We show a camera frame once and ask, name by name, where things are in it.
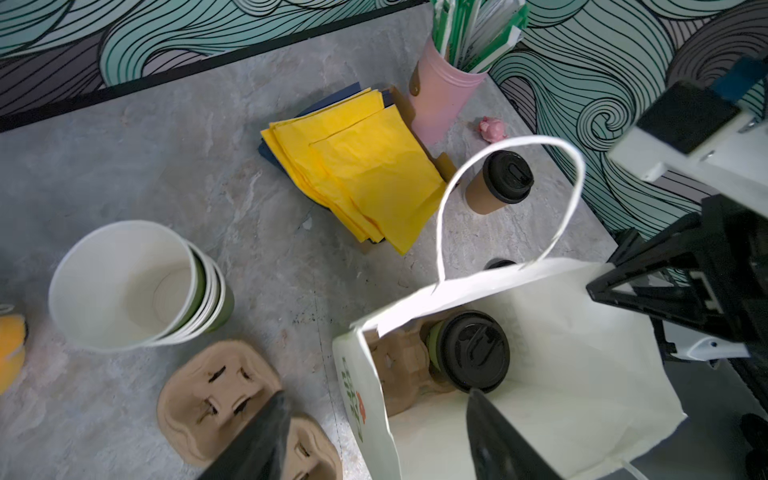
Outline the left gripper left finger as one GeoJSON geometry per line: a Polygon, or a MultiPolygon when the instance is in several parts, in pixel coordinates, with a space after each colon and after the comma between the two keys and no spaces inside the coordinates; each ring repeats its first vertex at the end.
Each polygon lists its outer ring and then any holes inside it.
{"type": "Polygon", "coordinates": [[[198,479],[280,479],[290,421],[290,404],[278,391],[198,479]]]}

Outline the green paper coffee cup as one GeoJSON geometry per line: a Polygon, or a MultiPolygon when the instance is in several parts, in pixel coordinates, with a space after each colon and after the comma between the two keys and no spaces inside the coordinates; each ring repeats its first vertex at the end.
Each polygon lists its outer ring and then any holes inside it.
{"type": "Polygon", "coordinates": [[[421,336],[424,341],[430,362],[430,375],[436,383],[445,383],[445,375],[441,367],[441,341],[446,320],[426,323],[422,328],[421,336]]]}

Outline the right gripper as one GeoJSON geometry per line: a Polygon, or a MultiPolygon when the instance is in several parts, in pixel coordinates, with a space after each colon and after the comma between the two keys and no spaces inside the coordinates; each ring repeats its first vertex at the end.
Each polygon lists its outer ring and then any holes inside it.
{"type": "Polygon", "coordinates": [[[731,342],[766,341],[766,217],[715,195],[648,240],[629,228],[617,241],[611,270],[586,287],[593,301],[731,342]]]}

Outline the brown paper coffee cup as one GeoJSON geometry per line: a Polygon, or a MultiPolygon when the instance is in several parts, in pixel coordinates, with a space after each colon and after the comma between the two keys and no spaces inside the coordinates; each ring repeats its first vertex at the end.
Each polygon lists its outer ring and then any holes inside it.
{"type": "Polygon", "coordinates": [[[489,189],[482,171],[470,182],[465,191],[467,206],[478,215],[488,215],[505,206],[489,189]]]}

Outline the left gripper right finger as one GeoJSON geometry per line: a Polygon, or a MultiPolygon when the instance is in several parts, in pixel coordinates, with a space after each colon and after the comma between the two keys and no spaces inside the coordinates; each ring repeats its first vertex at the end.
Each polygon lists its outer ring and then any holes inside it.
{"type": "Polygon", "coordinates": [[[466,422],[477,479],[561,479],[479,389],[469,392],[466,422]]]}

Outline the single pulp cup carrier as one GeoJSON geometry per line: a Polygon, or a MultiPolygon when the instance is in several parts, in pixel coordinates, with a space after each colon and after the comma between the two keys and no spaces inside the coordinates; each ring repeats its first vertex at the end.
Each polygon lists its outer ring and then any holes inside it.
{"type": "Polygon", "coordinates": [[[388,417],[398,415],[427,396],[445,394],[456,388],[432,364],[421,328],[399,328],[380,337],[365,334],[388,417]]]}

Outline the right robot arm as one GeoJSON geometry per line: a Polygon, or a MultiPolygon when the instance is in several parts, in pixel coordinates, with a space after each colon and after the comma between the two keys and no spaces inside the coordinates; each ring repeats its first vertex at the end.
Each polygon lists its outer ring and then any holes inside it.
{"type": "Polygon", "coordinates": [[[622,233],[609,266],[590,297],[648,316],[688,411],[639,466],[653,479],[765,478],[766,218],[712,196],[650,240],[622,233]]]}

